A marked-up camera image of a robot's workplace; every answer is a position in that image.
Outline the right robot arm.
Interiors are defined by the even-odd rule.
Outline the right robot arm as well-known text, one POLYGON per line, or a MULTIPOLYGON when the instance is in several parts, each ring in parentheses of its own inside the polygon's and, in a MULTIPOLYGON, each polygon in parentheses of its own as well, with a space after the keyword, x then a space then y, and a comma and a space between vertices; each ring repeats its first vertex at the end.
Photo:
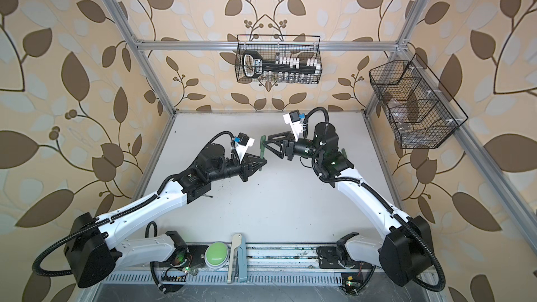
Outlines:
POLYGON ((306 114, 295 110, 283 119, 291 130, 268 136, 262 145, 281 159, 310 159, 318 180, 348 197, 382 237, 375 241, 352 232, 340 238, 338 264, 352 268, 368 263, 382 268, 400 287, 413 281, 430 292, 443 291, 446 275, 434 252, 429 223, 421 216, 412 218, 366 182, 339 148, 328 110, 317 107, 306 114))

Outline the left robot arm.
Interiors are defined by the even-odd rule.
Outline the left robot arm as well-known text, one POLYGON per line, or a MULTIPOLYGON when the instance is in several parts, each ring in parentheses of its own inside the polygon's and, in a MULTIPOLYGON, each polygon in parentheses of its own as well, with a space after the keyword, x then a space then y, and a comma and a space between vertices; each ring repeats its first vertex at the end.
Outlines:
POLYGON ((184 171, 168 176, 158 190, 109 213, 76 218, 70 235, 45 249, 33 262, 41 277, 72 275, 79 288, 103 281, 114 270, 148 262, 171 261, 186 244, 178 232, 131 240, 137 230, 162 215, 204 196, 213 182, 238 176, 243 182, 267 161, 248 153, 254 139, 231 138, 231 155, 211 139, 184 171))

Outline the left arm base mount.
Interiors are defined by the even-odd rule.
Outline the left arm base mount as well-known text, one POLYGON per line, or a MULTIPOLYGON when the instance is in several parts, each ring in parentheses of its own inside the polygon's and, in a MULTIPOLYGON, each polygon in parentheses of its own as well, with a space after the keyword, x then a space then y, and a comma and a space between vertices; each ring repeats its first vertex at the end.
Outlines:
POLYGON ((164 261, 155 263, 158 268, 203 268, 205 267, 205 253, 207 245, 188 244, 173 251, 172 255, 164 261))

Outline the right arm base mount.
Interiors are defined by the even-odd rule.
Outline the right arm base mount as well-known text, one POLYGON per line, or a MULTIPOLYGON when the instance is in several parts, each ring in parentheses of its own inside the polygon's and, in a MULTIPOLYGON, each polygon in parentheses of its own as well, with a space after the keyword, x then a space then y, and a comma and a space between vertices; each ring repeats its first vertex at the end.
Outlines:
POLYGON ((336 246, 318 246, 316 249, 318 265, 321 269, 334 270, 371 270, 373 266, 363 261, 346 260, 342 262, 336 246))

